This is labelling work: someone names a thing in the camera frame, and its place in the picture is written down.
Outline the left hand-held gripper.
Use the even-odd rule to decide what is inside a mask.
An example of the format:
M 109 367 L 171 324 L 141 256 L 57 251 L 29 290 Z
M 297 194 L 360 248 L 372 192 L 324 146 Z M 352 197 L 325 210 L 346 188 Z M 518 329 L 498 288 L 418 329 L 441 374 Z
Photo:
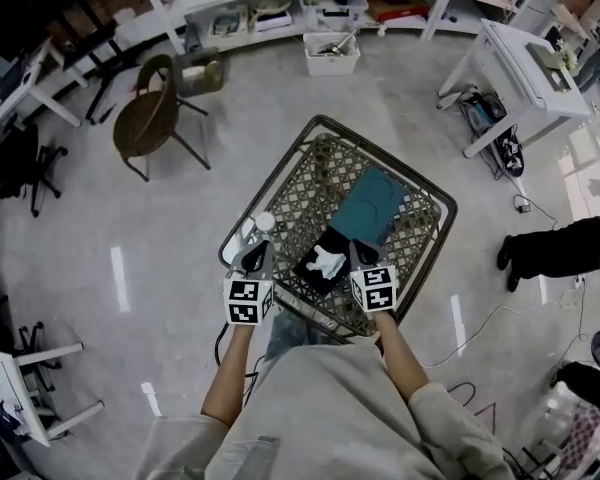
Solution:
M 239 266 L 242 271 L 231 267 L 223 283 L 226 321 L 230 325 L 258 326 L 274 305 L 271 242 L 258 241 L 245 247 L 240 252 Z

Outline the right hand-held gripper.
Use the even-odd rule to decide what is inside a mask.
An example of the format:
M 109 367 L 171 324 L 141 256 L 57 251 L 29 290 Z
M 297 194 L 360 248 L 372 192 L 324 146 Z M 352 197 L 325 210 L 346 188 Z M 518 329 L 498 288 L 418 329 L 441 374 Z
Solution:
M 384 249 L 375 243 L 351 240 L 349 259 L 352 268 L 376 266 L 384 258 Z M 397 303 L 396 269 L 393 265 L 379 266 L 350 273 L 354 300 L 364 313 L 394 311 Z

